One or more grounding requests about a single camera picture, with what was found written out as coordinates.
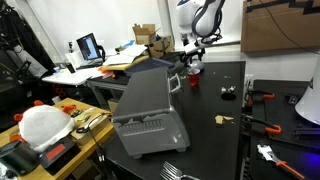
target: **black cable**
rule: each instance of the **black cable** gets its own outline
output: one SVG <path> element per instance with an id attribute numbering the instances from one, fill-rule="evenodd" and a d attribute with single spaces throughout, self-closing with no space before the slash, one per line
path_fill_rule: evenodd
<path id="1" fill-rule="evenodd" d="M 265 8 L 266 8 L 266 10 L 268 11 L 268 13 L 270 14 L 271 19 L 273 20 L 273 22 L 275 23 L 275 25 L 278 27 L 278 29 L 280 30 L 280 32 L 281 32 L 289 41 L 291 41 L 293 44 L 295 44 L 296 46 L 298 46 L 299 48 L 301 48 L 301 49 L 304 50 L 304 51 L 307 51 L 307 52 L 311 52 L 311 53 L 320 55 L 320 53 L 317 53 L 317 52 L 314 52 L 314 51 L 311 51 L 311 50 L 309 50 L 309 49 L 306 49 L 306 48 L 302 47 L 301 45 L 299 45 L 298 43 L 296 43 L 295 41 L 293 41 L 290 37 L 288 37 L 288 36 L 286 35 L 286 33 L 283 32 L 283 30 L 281 29 L 281 27 L 279 26 L 279 24 L 276 22 L 276 20 L 274 19 L 272 13 L 269 11 L 268 7 L 265 7 Z"/>

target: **fork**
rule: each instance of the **fork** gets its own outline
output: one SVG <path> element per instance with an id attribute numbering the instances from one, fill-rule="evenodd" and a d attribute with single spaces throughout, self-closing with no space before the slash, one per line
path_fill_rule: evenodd
<path id="1" fill-rule="evenodd" d="M 180 180 L 181 178 L 189 178 L 192 180 L 200 180 L 190 175 L 183 175 L 182 171 L 168 163 L 167 161 L 163 164 L 163 169 L 160 175 L 166 180 Z"/>

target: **wooden desk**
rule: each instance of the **wooden desk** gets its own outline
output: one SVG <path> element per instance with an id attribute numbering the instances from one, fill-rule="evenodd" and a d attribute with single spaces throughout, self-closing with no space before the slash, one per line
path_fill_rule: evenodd
<path id="1" fill-rule="evenodd" d="M 54 105 L 54 107 L 61 108 L 61 106 L 66 105 L 76 105 L 78 109 L 88 109 L 92 106 L 75 101 L 73 99 L 64 99 L 63 101 L 57 103 Z M 103 109 L 97 108 L 94 111 L 94 114 L 91 117 L 94 117 L 96 114 L 101 112 L 108 112 Z M 0 134 L 0 146 L 3 146 L 9 142 L 9 136 L 12 132 L 16 131 L 18 129 L 18 126 L 14 126 L 7 131 Z M 99 144 L 103 143 L 105 140 L 107 140 L 112 134 L 114 133 L 113 125 L 110 123 L 108 126 L 106 126 L 101 132 L 99 132 L 95 139 Z M 51 180 L 51 179 L 65 179 L 69 174 L 71 174 L 85 159 L 87 159 L 94 151 L 95 151 L 95 142 L 93 139 L 91 139 L 86 145 L 79 146 L 80 153 L 76 155 L 68 164 L 66 164 L 59 172 L 57 172 L 54 176 L 49 174 L 41 165 L 39 165 L 35 170 L 33 170 L 31 173 L 27 174 L 26 176 L 18 177 L 18 179 L 45 179 L 45 180 Z"/>

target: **monitor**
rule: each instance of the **monitor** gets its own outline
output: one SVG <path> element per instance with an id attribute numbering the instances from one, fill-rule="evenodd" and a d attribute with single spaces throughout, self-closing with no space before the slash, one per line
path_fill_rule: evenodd
<path id="1" fill-rule="evenodd" d="M 101 58 L 99 47 L 93 33 L 77 40 L 84 60 L 95 60 Z"/>

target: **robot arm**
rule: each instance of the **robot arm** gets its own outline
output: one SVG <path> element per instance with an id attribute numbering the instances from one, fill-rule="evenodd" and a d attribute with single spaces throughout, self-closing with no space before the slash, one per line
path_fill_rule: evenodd
<path id="1" fill-rule="evenodd" d="M 205 0 L 203 5 L 195 0 L 181 0 L 177 14 L 185 53 L 193 54 L 222 38 L 220 24 L 225 0 Z"/>

